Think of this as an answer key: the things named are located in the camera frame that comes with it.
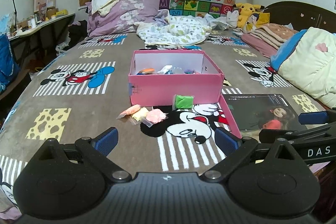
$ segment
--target colorful alphabet headboard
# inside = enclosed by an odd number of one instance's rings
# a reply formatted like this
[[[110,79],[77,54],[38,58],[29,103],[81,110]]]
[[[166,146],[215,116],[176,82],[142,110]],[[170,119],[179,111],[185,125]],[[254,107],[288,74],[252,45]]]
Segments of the colorful alphabet headboard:
[[[233,11],[234,4],[235,0],[160,0],[159,9],[168,9],[171,15],[204,17],[208,13],[218,18]]]

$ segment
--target blue gripper pad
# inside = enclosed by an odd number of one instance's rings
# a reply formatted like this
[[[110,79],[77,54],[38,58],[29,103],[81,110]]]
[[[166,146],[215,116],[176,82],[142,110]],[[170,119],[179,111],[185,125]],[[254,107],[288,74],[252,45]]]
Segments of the blue gripper pad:
[[[241,146],[242,140],[220,127],[215,130],[215,143],[228,156]]]
[[[115,148],[118,144],[118,130],[115,127],[107,129],[98,137],[91,140],[91,145],[105,157]]]
[[[325,111],[301,113],[299,115],[299,123],[301,124],[325,124],[328,121],[329,117]]]

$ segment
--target bag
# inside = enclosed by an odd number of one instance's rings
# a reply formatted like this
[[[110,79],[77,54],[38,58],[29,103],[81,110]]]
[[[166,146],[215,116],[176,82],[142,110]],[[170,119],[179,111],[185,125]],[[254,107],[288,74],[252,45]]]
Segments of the bag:
[[[0,85],[8,86],[19,71],[20,68],[13,58],[9,39],[3,34],[0,36]]]

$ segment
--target headboard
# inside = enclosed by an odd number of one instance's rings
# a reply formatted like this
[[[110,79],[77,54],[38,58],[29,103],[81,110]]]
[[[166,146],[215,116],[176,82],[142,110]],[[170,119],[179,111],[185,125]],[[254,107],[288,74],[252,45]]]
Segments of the headboard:
[[[295,30],[315,27],[336,33],[336,13],[308,3],[281,1],[267,6],[264,12],[270,13],[270,23],[292,23]]]

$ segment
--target magazine cover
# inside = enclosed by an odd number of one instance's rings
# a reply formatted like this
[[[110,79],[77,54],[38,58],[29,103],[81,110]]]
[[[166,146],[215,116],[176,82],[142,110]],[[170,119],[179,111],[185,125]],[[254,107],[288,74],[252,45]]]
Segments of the magazine cover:
[[[307,129],[282,94],[224,94],[242,136],[257,137],[263,128]]]

